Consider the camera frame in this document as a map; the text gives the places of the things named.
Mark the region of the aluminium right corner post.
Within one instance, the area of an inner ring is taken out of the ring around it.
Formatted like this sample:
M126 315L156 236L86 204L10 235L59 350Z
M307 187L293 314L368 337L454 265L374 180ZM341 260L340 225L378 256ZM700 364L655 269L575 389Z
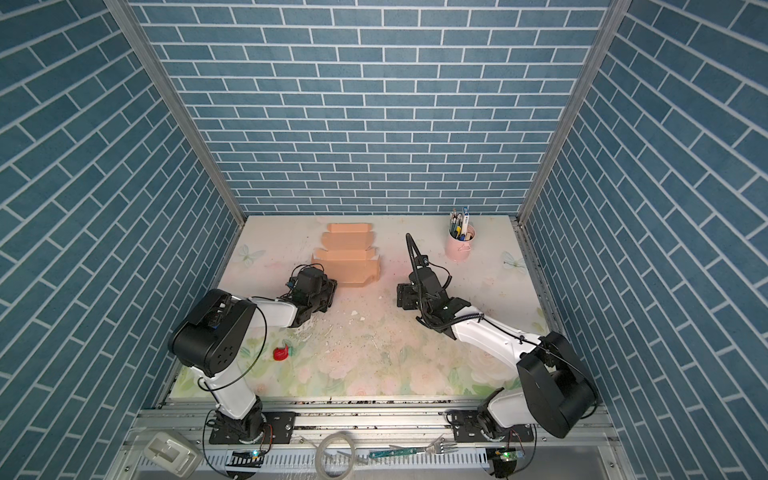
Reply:
M587 94L597 76L608 49L615 38L618 28L624 19L630 0L612 1L597 31L595 41L585 58L583 68L574 84L572 93L559 118L557 128L542 156L542 161L533 177L531 187L525 196L517 216L518 225L523 228L533 215L535 205L543 192L545 183L557 163L565 141L570 133L576 117L584 104Z

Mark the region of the white plastic holder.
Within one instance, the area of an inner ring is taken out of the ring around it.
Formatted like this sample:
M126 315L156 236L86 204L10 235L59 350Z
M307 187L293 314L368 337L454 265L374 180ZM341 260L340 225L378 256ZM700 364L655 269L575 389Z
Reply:
M178 478L188 478L200 466L203 454L184 436L170 431L153 435L143 448L149 461Z

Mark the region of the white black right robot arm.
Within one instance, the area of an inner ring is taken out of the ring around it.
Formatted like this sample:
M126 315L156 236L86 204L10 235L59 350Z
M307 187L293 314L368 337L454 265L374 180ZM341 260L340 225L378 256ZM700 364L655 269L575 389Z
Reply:
M512 427L534 424L564 438L600 403L593 377L558 332L536 336L489 317L451 297L429 267L418 267L396 290L396 305L418 313L428 329L474 346L517 372L518 391L498 388L476 414L477 427L496 439Z

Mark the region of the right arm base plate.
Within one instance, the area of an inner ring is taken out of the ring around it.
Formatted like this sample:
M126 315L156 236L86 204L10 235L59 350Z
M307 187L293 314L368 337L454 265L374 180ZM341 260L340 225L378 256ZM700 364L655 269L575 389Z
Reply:
M447 410L444 414L454 440L457 443L479 442L532 442L531 425L517 424L512 427L497 425L489 415L476 410Z

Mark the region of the pink metal pen cup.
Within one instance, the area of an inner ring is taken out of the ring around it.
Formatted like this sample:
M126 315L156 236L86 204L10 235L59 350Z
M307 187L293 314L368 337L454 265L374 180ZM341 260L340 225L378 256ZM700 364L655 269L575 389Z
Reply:
M468 227L468 240L459 240L448 236L445 239L444 253L445 256L454 262L463 262L467 260L472 251L472 242L476 236L476 231L472 225Z

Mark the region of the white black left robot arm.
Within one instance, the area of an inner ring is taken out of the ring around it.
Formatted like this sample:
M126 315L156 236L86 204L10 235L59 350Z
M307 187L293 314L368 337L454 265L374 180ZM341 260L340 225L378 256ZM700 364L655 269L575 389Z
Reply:
M298 328L316 312L332 306L338 282L320 264L297 267L288 291L277 298L240 298L221 289L209 290L176 327L169 351L200 380L199 387L214 397L217 413L226 420L245 422L256 414L258 398L245 381L237 356L251 322L265 331Z

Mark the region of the aluminium left corner post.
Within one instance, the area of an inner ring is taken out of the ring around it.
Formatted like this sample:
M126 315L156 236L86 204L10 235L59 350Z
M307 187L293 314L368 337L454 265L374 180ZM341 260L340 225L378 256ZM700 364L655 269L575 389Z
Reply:
M246 222L246 215L214 160L210 149L185 107L181 96L162 65L129 2L105 0L104 4L135 52L169 112L176 120L184 138L188 141L199 163L228 207L230 214L236 223L243 227Z

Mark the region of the green handled fork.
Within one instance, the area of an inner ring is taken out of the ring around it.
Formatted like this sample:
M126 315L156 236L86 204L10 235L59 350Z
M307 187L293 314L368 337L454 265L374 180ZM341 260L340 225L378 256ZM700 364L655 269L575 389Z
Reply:
M443 437L438 437L426 446L404 447L390 445L386 449L373 450L368 454L371 460L387 459L394 457L412 456L420 454L443 455L458 450L458 444Z

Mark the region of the white labelled marker pen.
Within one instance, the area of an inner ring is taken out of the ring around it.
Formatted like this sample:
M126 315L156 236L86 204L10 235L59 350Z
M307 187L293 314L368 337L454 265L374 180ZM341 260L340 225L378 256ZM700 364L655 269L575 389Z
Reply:
M459 239L461 241L465 241L467 239L468 227L469 227L469 211L467 208L464 208L461 214L461 232L459 234Z

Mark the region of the small red toy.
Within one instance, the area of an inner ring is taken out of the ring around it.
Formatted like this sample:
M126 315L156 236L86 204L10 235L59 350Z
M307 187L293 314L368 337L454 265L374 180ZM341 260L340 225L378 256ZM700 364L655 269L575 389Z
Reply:
M291 355L291 348L289 346L282 346L277 347L273 350L273 359L275 361L285 361L287 360Z

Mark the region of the peach cardboard paper box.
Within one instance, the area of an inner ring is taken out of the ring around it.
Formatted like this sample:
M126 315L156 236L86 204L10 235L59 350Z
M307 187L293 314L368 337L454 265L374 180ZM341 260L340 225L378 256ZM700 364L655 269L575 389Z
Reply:
M364 287L379 280L380 257L370 223L331 223L321 235L312 262L323 266L339 287Z

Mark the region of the aluminium front rail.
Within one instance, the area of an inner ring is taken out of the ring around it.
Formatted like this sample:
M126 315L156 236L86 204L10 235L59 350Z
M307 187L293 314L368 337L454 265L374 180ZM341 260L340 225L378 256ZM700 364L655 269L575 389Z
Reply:
M272 424L280 438L289 435L290 444L302 437L320 440L336 431L346 431L360 445L380 446L427 443L443 434L453 438L457 412L474 412L480 401L472 398L417 400L403 399L313 399L275 398L263 402L266 415L292 413L291 426ZM143 409L129 429L125 443L146 443L159 431L175 431L193 443L208 439L204 421L213 403L208 400L170 401Z

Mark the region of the aluminium corner post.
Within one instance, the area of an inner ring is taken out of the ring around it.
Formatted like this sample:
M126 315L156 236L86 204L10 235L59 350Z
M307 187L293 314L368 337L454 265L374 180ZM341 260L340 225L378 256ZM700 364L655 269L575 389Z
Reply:
M162 65L129 2L105 0L104 4L135 52L169 112L176 120L184 138L188 141L199 163L228 207L230 214L236 223L243 227L246 222L246 215L214 160L210 149L185 107L181 96Z
M612 1L597 31L595 41L585 58L583 68L574 84L572 93L559 118L557 128L542 156L542 161L533 177L531 187L525 196L517 216L518 225L523 228L533 215L535 205L543 192L545 183L557 163L565 141L570 133L576 117L584 104L587 94L597 76L608 49L615 38L618 28L624 19L630 0Z

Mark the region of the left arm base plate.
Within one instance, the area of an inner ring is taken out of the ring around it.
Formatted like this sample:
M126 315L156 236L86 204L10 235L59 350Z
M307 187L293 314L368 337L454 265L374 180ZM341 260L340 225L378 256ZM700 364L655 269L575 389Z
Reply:
M297 415L294 412L262 412L235 420L216 411L206 421L212 445L288 444Z

